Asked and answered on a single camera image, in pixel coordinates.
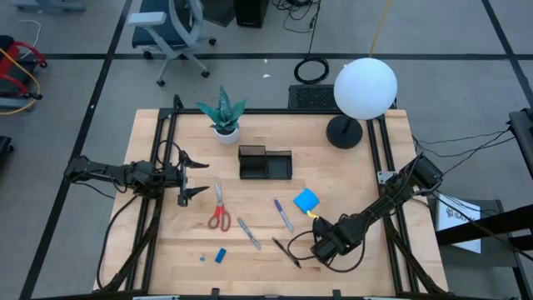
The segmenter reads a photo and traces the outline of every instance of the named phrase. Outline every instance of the white paper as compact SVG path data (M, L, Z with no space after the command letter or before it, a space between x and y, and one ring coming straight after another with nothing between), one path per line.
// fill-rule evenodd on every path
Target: white paper
M481 217L480 207L477 205L470 204L468 202L464 202L457 198L450 197L444 194L439 194L439 199L447 204L450 204L450 206L464 213L466 216L468 216L472 220L479 220ZM452 227L468 222L468 220L466 220L463 216L461 216L457 211L447 207L444 203L440 201L438 202L436 206L436 216L437 216L436 218L436 230L437 231L447 229L447 228L452 228ZM452 245L468 250L468 251L472 251L474 253L481 253L481 240L480 239L476 239L476 240L468 241L468 242L457 242Z

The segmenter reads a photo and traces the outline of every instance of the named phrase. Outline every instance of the white globe lamp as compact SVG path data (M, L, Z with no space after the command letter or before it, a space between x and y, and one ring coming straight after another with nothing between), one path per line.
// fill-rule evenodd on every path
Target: white globe lamp
M327 125L326 135L331 144L349 149L362 138L358 120L370 120L382 115L396 98L398 82L392 69L374 58L361 58L347 64L335 80L333 94L344 115L334 117Z

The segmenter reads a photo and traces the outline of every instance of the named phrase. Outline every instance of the scissors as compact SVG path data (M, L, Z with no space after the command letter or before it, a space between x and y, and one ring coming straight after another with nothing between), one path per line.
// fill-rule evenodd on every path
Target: scissors
M215 211L215 214L209 218L209 221L207 221L207 226L210 229L215 229L220 225L220 229L223 232L226 232L232 224L232 217L230 217L230 214L226 212L226 209L224 208L224 202L222 202L222 189L219 182L215 184L215 188L217 190L217 210Z

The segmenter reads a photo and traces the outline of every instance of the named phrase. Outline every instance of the lamp base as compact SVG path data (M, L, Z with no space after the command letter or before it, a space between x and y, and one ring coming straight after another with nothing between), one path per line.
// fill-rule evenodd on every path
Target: lamp base
M348 128L346 123L350 122L351 117L341 115L334 117L326 129L327 140L340 149L350 149L355 147L363 137L363 128L357 120L351 119L352 122Z

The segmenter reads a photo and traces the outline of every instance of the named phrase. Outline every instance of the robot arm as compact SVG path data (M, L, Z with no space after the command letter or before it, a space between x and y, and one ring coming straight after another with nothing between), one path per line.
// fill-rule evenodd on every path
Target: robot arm
M389 178L381 188L382 196L361 213L333 225L319 217L313 223L313 233L320 240L311 247L311 252L321 263L327 263L337 254L348 254L361 244L373 223L413 196L433 193L441 185L442 177L442 172L429 159L419 155ZM421 190L415 192L415 186Z
M145 198L155 198L164 188L180 188L177 204L186 207L188 201L209 187L186 188L187 168L207 168L209 165L193 162L185 151L180 150L179 163L157 169L151 162L132 162L112 166L91 162L87 157L75 157L68 163L64 177L70 183L95 179L114 185L131 188L133 193Z

